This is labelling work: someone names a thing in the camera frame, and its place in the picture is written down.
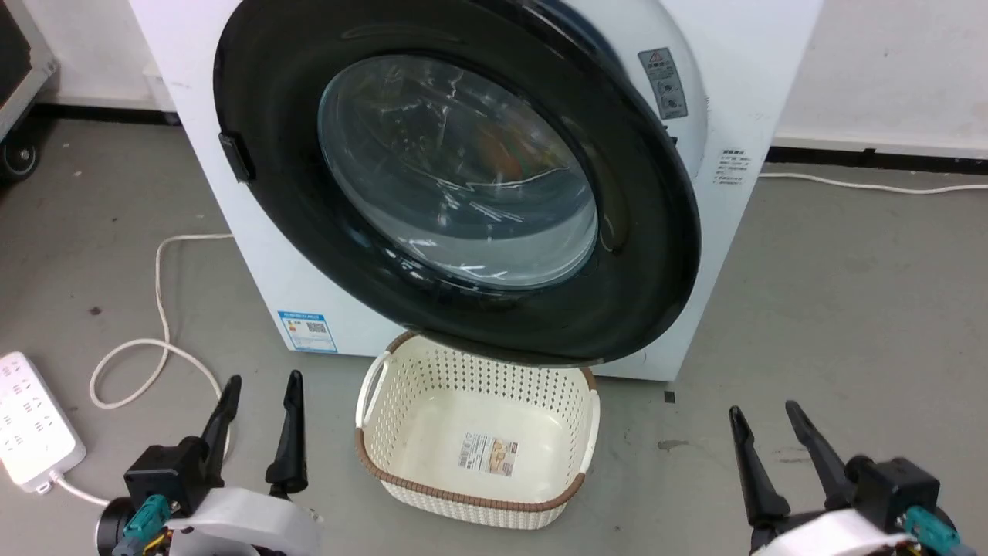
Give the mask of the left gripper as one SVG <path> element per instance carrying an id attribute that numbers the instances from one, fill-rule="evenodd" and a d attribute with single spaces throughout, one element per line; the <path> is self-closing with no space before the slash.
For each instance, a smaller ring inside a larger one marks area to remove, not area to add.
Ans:
<path id="1" fill-rule="evenodd" d="M 227 380 L 200 436 L 198 509 L 172 518 L 168 556 L 320 556 L 323 527 L 316 514 L 291 500 L 308 482 L 303 374 L 293 370 L 283 396 L 285 419 L 275 458 L 268 465 L 269 495 L 222 488 L 229 427 L 236 417 L 242 378 Z"/>

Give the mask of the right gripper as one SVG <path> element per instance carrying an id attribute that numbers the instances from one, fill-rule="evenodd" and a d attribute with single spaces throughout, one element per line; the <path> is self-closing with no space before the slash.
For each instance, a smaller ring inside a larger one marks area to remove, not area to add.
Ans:
<path id="1" fill-rule="evenodd" d="M 825 509 L 815 517 L 754 550 L 750 556 L 896 556 L 909 551 L 913 537 L 876 527 L 854 509 L 854 486 L 844 474 L 844 461 L 822 436 L 804 409 L 786 401 L 786 412 L 800 444 L 806 449 L 820 480 Z M 755 534 L 778 534 L 787 524 L 790 505 L 775 489 L 756 454 L 754 433 L 739 407 L 728 412 L 736 463 L 748 524 Z"/>

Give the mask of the white front-load washing machine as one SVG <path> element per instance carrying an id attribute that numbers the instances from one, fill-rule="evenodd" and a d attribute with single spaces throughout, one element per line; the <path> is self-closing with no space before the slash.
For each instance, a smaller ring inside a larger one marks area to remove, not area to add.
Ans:
<path id="1" fill-rule="evenodd" d="M 599 375 L 676 379 L 772 144 L 824 0 L 565 0 L 615 52 L 675 142 L 699 207 L 701 262 L 684 312 L 645 348 L 584 364 Z M 286 345 L 278 312 L 323 314 L 339 354 L 373 357 L 400 331 L 339 288 L 276 228 L 220 144 L 213 63 L 240 0 L 128 0 L 233 239 Z M 662 120 L 638 54 L 668 47 L 689 115 Z M 752 159 L 742 186 L 713 182 L 723 149 Z M 575 368 L 579 366 L 541 366 Z"/>

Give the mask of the black round glass washer door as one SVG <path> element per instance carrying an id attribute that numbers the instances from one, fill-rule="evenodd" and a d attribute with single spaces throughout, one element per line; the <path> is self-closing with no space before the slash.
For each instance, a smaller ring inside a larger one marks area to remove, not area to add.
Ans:
<path id="1" fill-rule="evenodd" d="M 565 0 L 240 0 L 213 95 L 227 161 L 276 228 L 438 344 L 599 364 L 687 306 L 689 173 Z"/>

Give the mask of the blue energy label sticker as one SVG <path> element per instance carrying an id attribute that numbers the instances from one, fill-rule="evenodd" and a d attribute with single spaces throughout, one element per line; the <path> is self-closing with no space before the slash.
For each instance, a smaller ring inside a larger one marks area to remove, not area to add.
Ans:
<path id="1" fill-rule="evenodd" d="M 339 353 L 323 314 L 278 312 L 278 320 L 292 351 Z"/>

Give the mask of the cream perforated laundry basket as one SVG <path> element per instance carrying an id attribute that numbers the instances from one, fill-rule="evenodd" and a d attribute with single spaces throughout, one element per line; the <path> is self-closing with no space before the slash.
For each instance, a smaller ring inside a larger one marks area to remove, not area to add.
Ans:
<path id="1" fill-rule="evenodd" d="M 364 376 L 355 446 L 370 475 L 410 507 L 487 527 L 540 529 L 585 482 L 600 420 L 588 368 L 508 364 L 404 332 Z M 459 468 L 467 432 L 519 443 L 512 477 Z"/>

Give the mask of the white power strip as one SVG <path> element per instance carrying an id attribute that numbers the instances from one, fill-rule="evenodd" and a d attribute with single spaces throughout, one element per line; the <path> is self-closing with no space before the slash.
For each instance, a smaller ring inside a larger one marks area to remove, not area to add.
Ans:
<path id="1" fill-rule="evenodd" d="M 10 480 L 45 495 L 86 453 L 34 363 L 18 351 L 1 356 L 0 462 Z"/>

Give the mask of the paper product label in basket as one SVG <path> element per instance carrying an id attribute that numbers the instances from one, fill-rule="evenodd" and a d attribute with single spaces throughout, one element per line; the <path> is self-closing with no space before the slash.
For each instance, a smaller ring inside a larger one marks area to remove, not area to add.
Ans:
<path id="1" fill-rule="evenodd" d="M 512 477 L 519 443 L 490 434 L 467 432 L 460 443 L 458 467 L 501 477 Z"/>

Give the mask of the small white text sticker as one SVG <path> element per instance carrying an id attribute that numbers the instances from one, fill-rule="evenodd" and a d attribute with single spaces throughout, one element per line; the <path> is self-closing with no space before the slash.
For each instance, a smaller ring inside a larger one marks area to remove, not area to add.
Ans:
<path id="1" fill-rule="evenodd" d="M 714 170 L 713 182 L 721 186 L 742 186 L 749 177 L 752 159 L 744 149 L 723 149 Z"/>

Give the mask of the grey warning label sticker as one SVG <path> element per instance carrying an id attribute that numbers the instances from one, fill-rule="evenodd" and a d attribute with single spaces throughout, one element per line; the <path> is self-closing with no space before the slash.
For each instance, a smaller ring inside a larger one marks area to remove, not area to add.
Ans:
<path id="1" fill-rule="evenodd" d="M 640 52 L 638 58 L 651 85 L 660 119 L 687 117 L 689 109 L 682 79 L 668 47 Z"/>

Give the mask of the black wheeled equipment case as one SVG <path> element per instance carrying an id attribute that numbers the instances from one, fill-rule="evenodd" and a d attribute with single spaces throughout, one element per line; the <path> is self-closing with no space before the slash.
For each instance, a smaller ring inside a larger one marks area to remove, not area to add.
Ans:
<path id="1" fill-rule="evenodd" d="M 24 0 L 0 0 L 0 186 L 27 180 L 40 149 L 27 117 L 59 70 Z"/>

